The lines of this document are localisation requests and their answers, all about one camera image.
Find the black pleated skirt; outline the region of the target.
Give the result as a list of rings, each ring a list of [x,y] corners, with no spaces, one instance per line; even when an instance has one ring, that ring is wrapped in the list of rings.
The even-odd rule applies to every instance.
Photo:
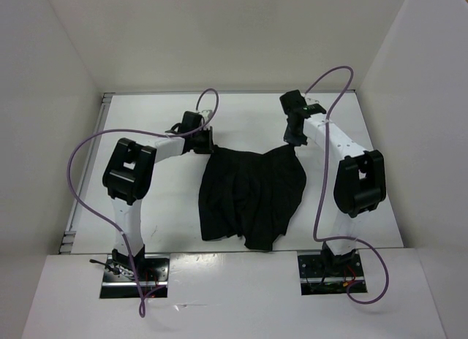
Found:
[[[266,153],[216,146],[198,194],[201,238],[244,237],[246,248],[272,251],[303,199],[306,172],[295,148]]]

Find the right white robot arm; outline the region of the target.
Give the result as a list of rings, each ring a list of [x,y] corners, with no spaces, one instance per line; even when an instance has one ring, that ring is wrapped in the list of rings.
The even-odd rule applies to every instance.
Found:
[[[320,266],[338,275],[352,260],[358,242],[358,226],[386,198],[385,165],[378,150],[368,151],[346,135],[325,114],[288,115],[284,140],[306,145],[312,140],[325,151],[319,205],[313,238],[322,243]],[[319,237],[318,226],[325,203],[330,161],[337,163],[333,199],[338,212],[331,236]]]

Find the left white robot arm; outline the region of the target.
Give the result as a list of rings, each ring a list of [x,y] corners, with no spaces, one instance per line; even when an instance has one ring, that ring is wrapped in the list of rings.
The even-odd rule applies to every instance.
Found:
[[[112,260],[129,280],[141,278],[146,271],[141,210],[143,198],[150,189],[155,164],[190,151],[208,154],[213,149],[211,127],[187,137],[164,137],[150,145],[127,138],[117,142],[102,182],[111,198],[117,226]]]

